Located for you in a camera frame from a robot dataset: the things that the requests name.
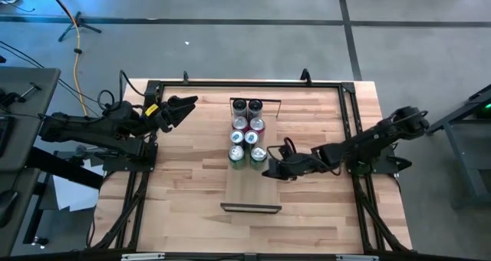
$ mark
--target yellow cable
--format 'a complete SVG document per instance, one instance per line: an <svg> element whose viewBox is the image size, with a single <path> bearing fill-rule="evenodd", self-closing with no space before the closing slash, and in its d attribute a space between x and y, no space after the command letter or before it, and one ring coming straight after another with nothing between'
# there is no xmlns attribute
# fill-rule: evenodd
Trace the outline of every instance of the yellow cable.
<svg viewBox="0 0 491 261"><path fill-rule="evenodd" d="M67 9L67 7L61 2L61 0L58 0L58 2L63 6L63 8L67 11L68 16L71 19L71 22L74 24L75 30L77 31L77 49L80 49L80 32L78 31L78 26L77 22L75 21L74 17L71 15L70 11ZM75 80L75 87L77 88L78 92L78 97L80 99L80 102L82 104L82 109L84 110L84 115L87 116L87 109L85 108L84 104L84 98L81 95L81 90L80 87L78 86L78 78L77 78L77 66L78 66L78 56L79 54L76 53L75 56L75 63L74 63L74 80Z"/></svg>

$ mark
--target concrete floor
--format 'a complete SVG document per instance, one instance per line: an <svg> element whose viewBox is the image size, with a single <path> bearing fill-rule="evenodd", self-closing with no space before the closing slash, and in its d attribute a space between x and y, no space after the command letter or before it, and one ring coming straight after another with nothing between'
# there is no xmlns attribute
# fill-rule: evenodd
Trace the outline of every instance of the concrete floor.
<svg viewBox="0 0 491 261"><path fill-rule="evenodd" d="M63 0L72 11L94 17L267 18L341 20L338 0ZM487 0L347 0L352 20L491 21ZM31 15L63 15L54 0L24 0ZM20 13L0 6L0 13ZM81 32L79 78L85 94L117 89L117 73L131 78L297 79L308 68L314 79L353 80L343 27L243 25L96 25ZM0 23L1 40L45 67L60 68L73 84L75 33L57 42L65 24ZM363 28L354 42L363 80L375 81L384 115L398 107L427 109L434 122L489 84L489 28ZM7 65L29 66L0 51ZM80 104L57 88L49 112L81 114ZM72 144L43 144L67 150ZM414 162L400 184L414 249L422 253L490 259L491 209L455 211L465 195L443 133L404 141L397 154ZM39 235L50 238L44 252L81 249L91 213L50 213ZM41 252L18 245L14 254Z"/></svg>

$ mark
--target wooden table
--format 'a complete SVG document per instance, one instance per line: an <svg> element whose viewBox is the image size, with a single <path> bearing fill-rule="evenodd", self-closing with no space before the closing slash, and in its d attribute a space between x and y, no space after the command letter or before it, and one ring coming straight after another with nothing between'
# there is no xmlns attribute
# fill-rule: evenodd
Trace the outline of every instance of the wooden table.
<svg viewBox="0 0 491 261"><path fill-rule="evenodd" d="M144 91L147 79L131 80ZM381 117L374 82L355 82L366 130ZM139 251L223 253L362 253L351 178L344 171L313 173L278 182L282 210L276 214L227 213L230 97L281 99L277 141L290 137L298 151L344 140L338 93L329 88L165 88L169 96L197 95L196 109L168 134L159 133L159 154L150 175L138 243ZM125 100L143 103L127 88ZM354 124L351 116L351 129ZM265 105L265 114L275 112ZM101 189L95 212L98 242L119 216L128 173L115 173ZM410 237L399 190L388 176L374 175L381 217L407 247ZM129 240L133 218L127 227ZM372 245L373 224L367 220Z"/></svg>

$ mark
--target wooden board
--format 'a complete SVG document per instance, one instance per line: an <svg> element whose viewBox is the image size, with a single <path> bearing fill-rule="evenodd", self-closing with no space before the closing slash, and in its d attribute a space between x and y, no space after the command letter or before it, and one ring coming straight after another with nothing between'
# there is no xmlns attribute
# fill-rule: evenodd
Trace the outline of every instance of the wooden board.
<svg viewBox="0 0 491 261"><path fill-rule="evenodd" d="M268 146L278 144L276 141L277 122L276 117L272 115L265 115L262 119L266 129L257 146L266 149ZM242 170L236 170L229 165L224 201L224 204L228 206L225 206L224 210L274 213L278 208L268 206L278 206L279 204L278 181L261 175L261 172L267 170L268 167L267 161L261 171L252 169L248 162L245 163L245 168ZM230 206L230 203L247 204L248 206Z"/></svg>
<svg viewBox="0 0 491 261"><path fill-rule="evenodd" d="M144 91L147 79L132 80ZM355 82L364 129L381 119L373 82ZM151 174L138 250L224 253L361 253L361 239L350 177L313 173L295 182L278 182L282 210L276 215L227 213L229 98L282 100L277 141L288 136L298 151L343 141L338 93L328 88L165 88L165 95L198 95L196 109L175 130L159 133L157 166ZM127 88L125 99L143 103ZM351 106L348 112L354 131ZM274 114L266 107L265 114ZM127 173L115 173L103 185L95 213L96 243L115 221L123 205ZM397 185L374 176L382 218L410 247ZM373 225L367 221L374 245ZM132 227L130 218L128 228Z"/></svg>

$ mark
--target white paper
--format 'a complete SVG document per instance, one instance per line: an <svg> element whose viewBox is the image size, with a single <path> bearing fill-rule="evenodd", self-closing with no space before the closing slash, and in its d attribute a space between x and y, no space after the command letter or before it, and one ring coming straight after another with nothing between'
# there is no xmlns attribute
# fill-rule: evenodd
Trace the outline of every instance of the white paper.
<svg viewBox="0 0 491 261"><path fill-rule="evenodd" d="M101 176L104 175L102 165L92 167L91 160L84 160L83 168ZM69 206L70 211L77 211L94 207L97 204L99 190L56 176L53 176L53 181L60 210Z"/></svg>

